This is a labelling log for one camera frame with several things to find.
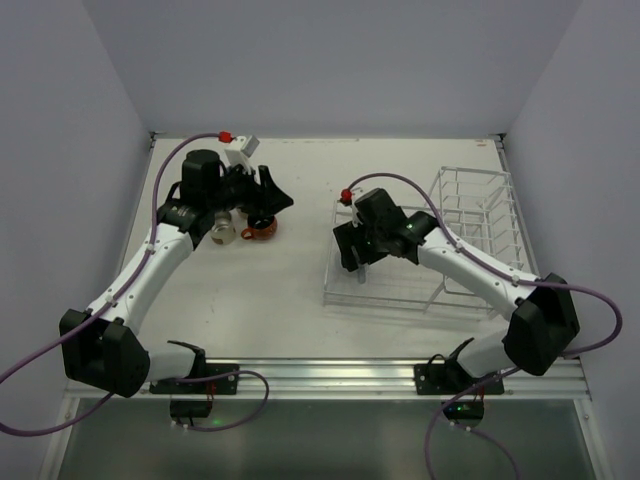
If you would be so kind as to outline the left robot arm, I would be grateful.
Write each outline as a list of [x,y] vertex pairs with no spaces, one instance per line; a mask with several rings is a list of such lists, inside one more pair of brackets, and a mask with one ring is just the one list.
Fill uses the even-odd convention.
[[218,214],[243,210],[249,219],[275,217],[293,206],[265,165],[226,167],[213,150],[192,150],[181,178],[154,208],[149,233],[114,282],[85,310],[60,320],[68,379],[129,398],[148,382],[205,380],[203,349],[169,341],[158,349],[138,338],[148,310],[175,270],[213,229]]

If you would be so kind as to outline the grey mug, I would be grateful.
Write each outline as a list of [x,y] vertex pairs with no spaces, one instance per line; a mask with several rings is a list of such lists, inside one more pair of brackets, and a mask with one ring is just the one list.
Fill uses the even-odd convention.
[[359,284],[365,284],[367,281],[367,271],[368,271],[368,266],[366,264],[360,264],[358,266],[358,269],[356,270],[357,273],[357,280]]

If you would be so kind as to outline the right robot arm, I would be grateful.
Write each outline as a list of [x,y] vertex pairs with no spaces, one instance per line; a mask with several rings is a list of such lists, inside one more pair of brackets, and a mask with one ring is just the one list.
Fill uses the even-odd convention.
[[350,220],[333,230],[343,269],[354,272],[388,256],[405,259],[454,280],[507,320],[504,330],[468,339],[427,368],[430,382],[458,393],[505,369],[542,376],[579,333],[567,291],[539,286],[536,276],[454,236],[439,217],[406,215],[381,188],[360,197],[345,189],[339,201],[351,210]]

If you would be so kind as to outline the orange ceramic mug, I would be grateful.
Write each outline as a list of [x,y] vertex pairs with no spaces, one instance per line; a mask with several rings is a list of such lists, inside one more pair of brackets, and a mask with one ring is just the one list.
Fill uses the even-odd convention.
[[243,240],[269,240],[278,228],[275,216],[268,217],[247,217],[247,226],[242,230],[240,236]]

